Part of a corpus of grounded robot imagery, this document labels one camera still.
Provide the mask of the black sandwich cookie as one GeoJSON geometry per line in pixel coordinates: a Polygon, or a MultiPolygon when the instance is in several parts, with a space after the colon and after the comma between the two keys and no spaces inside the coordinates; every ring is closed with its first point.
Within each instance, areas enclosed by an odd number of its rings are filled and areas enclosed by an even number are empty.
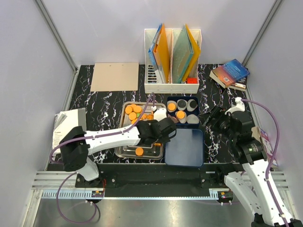
{"type": "Polygon", "coordinates": [[[190,103],[189,103],[189,106],[193,109],[195,109],[197,107],[197,102],[196,100],[192,100],[190,103]]]}
{"type": "Polygon", "coordinates": [[[186,108],[186,106],[187,106],[187,101],[186,100],[180,99],[178,101],[178,107],[179,108],[186,108]]]}

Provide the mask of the blue tin lid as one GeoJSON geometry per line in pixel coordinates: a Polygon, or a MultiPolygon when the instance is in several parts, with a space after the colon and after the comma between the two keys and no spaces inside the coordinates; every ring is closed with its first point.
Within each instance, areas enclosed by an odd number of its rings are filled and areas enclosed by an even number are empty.
{"type": "Polygon", "coordinates": [[[165,163],[169,166],[201,167],[204,164],[204,133],[200,129],[176,130],[165,144],[165,163]]]}

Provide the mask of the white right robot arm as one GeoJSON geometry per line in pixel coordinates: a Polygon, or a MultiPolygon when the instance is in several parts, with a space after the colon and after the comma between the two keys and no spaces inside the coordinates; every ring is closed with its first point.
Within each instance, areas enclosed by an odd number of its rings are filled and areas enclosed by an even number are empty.
{"type": "Polygon", "coordinates": [[[230,147],[250,178],[252,187],[244,182],[233,164],[220,167],[215,175],[219,187],[228,187],[250,214],[253,227],[301,227],[302,221],[288,211],[270,173],[269,161],[262,144],[252,136],[255,126],[244,108],[225,110],[214,107],[206,127],[221,133],[230,140],[230,147]]]}

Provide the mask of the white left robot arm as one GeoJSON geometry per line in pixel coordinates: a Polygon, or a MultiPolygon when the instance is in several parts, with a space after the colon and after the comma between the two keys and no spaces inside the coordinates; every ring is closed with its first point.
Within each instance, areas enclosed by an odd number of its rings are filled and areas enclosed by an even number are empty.
{"type": "Polygon", "coordinates": [[[150,146],[169,142],[177,126],[166,117],[160,121],[138,121],[137,124],[107,131],[83,131],[74,127],[59,143],[63,169],[84,177],[91,187],[102,183],[97,164],[89,156],[101,150],[122,146],[150,146]]]}

